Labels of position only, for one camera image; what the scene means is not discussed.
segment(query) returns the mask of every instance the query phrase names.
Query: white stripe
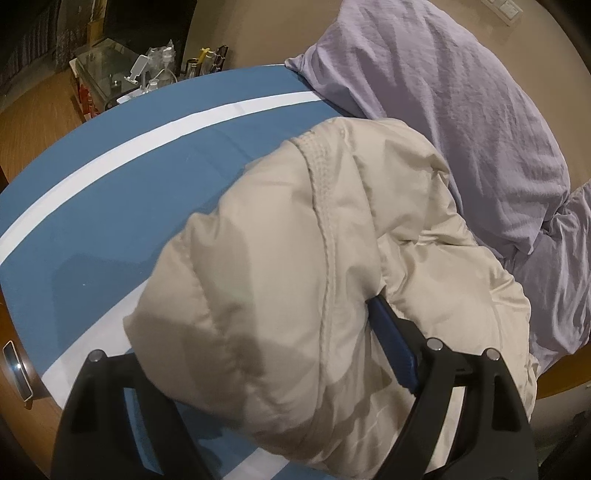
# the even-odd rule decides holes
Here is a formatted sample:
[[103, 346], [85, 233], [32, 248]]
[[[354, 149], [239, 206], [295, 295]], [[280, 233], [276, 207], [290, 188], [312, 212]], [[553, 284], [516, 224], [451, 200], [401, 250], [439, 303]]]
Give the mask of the white stripe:
[[321, 97], [315, 92], [294, 92], [228, 103], [162, 125], [103, 153], [41, 196], [0, 236], [0, 265], [48, 215], [88, 185], [127, 162], [184, 135], [211, 125], [250, 113], [316, 100], [321, 100]]
[[123, 318], [137, 307], [147, 281], [129, 293], [85, 331], [41, 377], [56, 403], [64, 408], [72, 385], [88, 354], [100, 348], [109, 356], [123, 355], [131, 345], [123, 330]]
[[257, 448], [223, 480], [271, 480], [289, 462], [280, 455]]

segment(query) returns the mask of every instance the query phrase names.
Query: drawer handle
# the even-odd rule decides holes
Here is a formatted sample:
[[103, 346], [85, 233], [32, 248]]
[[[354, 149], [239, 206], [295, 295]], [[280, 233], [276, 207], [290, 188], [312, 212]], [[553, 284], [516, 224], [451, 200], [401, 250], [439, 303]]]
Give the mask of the drawer handle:
[[17, 390], [23, 400], [28, 402], [33, 399], [33, 389], [31, 388], [31, 382], [27, 376], [25, 366], [22, 363], [21, 357], [17, 352], [17, 348], [12, 340], [9, 340], [4, 348], [4, 360], [6, 360], [8, 370], [12, 374], [12, 379], [17, 387]]

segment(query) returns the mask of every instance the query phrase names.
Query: purple pillow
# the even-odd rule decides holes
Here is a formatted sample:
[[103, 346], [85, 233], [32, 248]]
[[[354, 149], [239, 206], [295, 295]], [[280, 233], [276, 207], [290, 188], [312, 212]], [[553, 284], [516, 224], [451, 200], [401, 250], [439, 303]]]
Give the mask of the purple pillow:
[[350, 113], [398, 118], [425, 135], [449, 163], [459, 213], [500, 257], [531, 253], [570, 193], [534, 103], [429, 1], [344, 0], [316, 45], [286, 65]]

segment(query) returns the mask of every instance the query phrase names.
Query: screw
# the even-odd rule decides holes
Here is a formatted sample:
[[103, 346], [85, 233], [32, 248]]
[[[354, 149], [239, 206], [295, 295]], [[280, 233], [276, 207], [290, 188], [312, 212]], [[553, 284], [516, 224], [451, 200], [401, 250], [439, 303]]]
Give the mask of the screw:
[[427, 340], [427, 346], [434, 352], [438, 352], [443, 348], [443, 342], [439, 338], [430, 338]]
[[93, 350], [88, 354], [88, 360], [91, 362], [98, 362], [101, 360], [106, 354], [103, 350]]
[[486, 356], [489, 359], [493, 360], [494, 362], [496, 362], [497, 360], [499, 360], [501, 358], [501, 354], [499, 353], [499, 351], [494, 348], [487, 348], [486, 349]]

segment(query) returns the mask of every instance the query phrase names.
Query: beige puffer jacket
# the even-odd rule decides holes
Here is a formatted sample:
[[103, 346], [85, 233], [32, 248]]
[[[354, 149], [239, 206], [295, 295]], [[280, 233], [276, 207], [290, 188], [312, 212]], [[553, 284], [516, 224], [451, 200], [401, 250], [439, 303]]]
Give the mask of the beige puffer jacket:
[[[332, 119], [253, 163], [164, 247], [125, 319], [148, 378], [272, 453], [371, 478], [414, 400], [366, 321], [385, 287], [426, 336], [499, 349], [531, 413], [530, 304], [456, 213], [448, 174], [396, 120]], [[461, 403], [455, 389], [432, 467]]]

